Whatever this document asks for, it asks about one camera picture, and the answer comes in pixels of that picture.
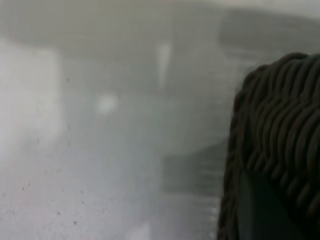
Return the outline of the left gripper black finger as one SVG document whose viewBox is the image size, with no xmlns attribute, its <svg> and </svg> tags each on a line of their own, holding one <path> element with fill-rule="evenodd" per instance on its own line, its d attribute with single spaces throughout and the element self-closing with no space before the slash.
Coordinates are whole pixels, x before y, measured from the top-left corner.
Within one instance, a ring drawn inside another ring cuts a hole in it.
<svg viewBox="0 0 320 240">
<path fill-rule="evenodd" d="M 302 240 L 275 191 L 259 175 L 244 172 L 239 181 L 240 240 Z"/>
</svg>

